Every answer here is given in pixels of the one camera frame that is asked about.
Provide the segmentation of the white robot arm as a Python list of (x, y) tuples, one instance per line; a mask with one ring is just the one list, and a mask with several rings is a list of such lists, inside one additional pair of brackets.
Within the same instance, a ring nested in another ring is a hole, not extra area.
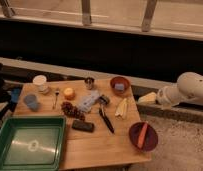
[(154, 104), (157, 102), (163, 108), (193, 103), (203, 105), (203, 75), (195, 72), (181, 74), (177, 82), (164, 86), (157, 93), (150, 92), (138, 99), (140, 104)]

